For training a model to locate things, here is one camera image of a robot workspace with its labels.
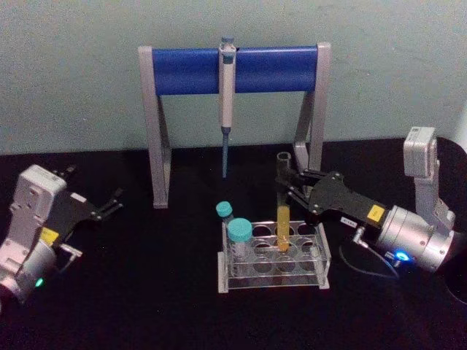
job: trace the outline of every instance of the test tube rack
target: test tube rack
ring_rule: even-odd
[[[245,256],[234,256],[222,223],[223,250],[217,253],[218,292],[230,289],[318,286],[328,289],[331,253],[323,224],[290,222],[289,249],[277,247],[276,222],[253,222]]]

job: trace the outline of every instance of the gray metal leg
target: gray metal leg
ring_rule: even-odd
[[[314,92],[305,93],[298,119],[293,148],[299,171],[321,169],[326,105],[331,70],[331,44],[319,42]],[[306,136],[310,132],[309,153]]]
[[[151,46],[139,47],[138,54],[146,115],[147,147],[153,181],[153,205],[156,209],[167,208],[169,206],[171,150],[162,100],[155,92],[153,48]]]

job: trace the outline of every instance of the blue led light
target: blue led light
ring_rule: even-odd
[[[410,257],[409,257],[406,253],[401,252],[401,251],[395,252],[394,255],[395,255],[395,257],[396,257],[397,259],[399,259],[399,260],[401,260],[401,261],[409,261],[409,260],[410,260]]]

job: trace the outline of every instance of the yellow liquid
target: yellow liquid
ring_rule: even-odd
[[[277,246],[281,252],[289,249],[290,208],[287,205],[277,207]]]

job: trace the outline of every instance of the sticker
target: sticker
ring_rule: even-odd
[[[58,237],[58,233],[49,228],[43,227],[41,232],[41,239],[47,243],[49,246],[52,246],[53,242]]]
[[[377,206],[376,204],[374,204],[371,207],[371,210],[366,217],[368,217],[370,220],[373,220],[375,222],[379,222],[384,213],[385,213],[384,208],[381,208],[380,206]]]
[[[357,223],[355,221],[352,221],[351,219],[347,219],[346,217],[341,217],[341,222],[345,225],[350,226],[351,228],[357,227]]]
[[[77,193],[72,193],[72,195],[70,195],[70,197],[76,199],[77,201],[80,201],[81,203],[84,203],[86,202],[86,198],[84,198],[82,195],[78,195]]]
[[[34,173],[37,173],[38,175],[40,176],[43,176],[45,177],[46,179],[49,179],[49,180],[52,180],[52,181],[58,181],[58,180],[62,180],[60,177],[56,176],[54,173],[51,173],[50,171],[48,170],[45,170],[44,168],[40,167],[40,166],[33,166],[32,168],[32,171]]]

